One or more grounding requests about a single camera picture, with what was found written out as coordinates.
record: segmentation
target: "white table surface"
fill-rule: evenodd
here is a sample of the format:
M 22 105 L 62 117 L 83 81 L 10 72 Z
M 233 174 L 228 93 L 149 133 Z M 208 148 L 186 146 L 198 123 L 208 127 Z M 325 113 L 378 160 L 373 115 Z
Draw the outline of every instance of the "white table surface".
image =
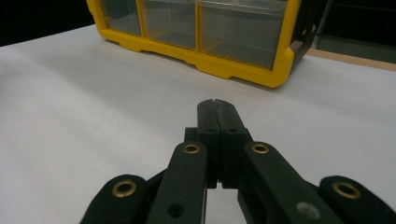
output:
M 396 209 L 396 73 L 304 56 L 271 90 L 105 41 L 94 26 L 0 48 L 1 223 L 79 223 L 111 178 L 164 169 L 207 99 L 306 180 L 355 179 Z M 236 190 L 206 223 L 244 223 Z

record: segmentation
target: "yellow storage box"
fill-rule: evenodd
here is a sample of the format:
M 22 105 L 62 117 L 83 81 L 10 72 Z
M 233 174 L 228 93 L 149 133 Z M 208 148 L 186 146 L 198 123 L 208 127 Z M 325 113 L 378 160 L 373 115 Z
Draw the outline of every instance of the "yellow storage box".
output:
M 316 33 L 320 0 L 87 0 L 99 34 L 223 78 L 288 79 Z

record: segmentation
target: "bolt hole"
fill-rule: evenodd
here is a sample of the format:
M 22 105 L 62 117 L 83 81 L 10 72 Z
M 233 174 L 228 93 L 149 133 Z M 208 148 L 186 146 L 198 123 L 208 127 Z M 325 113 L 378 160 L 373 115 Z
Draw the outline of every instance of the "bolt hole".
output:
M 197 153 L 199 152 L 200 148 L 196 145 L 187 145 L 183 147 L 183 151 L 186 153 Z
M 265 154 L 270 151 L 270 148 L 263 144 L 256 144 L 251 147 L 251 149 L 257 153 Z
M 130 184 L 121 184 L 121 185 L 119 185 L 117 190 L 119 192 L 126 192 L 126 191 L 130 190 L 131 188 L 132 188 L 132 185 L 130 185 Z
M 320 212 L 312 203 L 297 203 L 297 211 L 308 219 L 320 219 Z
M 181 204 L 173 203 L 168 207 L 168 215 L 173 218 L 183 216 L 184 208 Z
M 348 199 L 358 199 L 361 196 L 361 192 L 349 183 L 335 182 L 332 184 L 332 188 L 339 195 Z

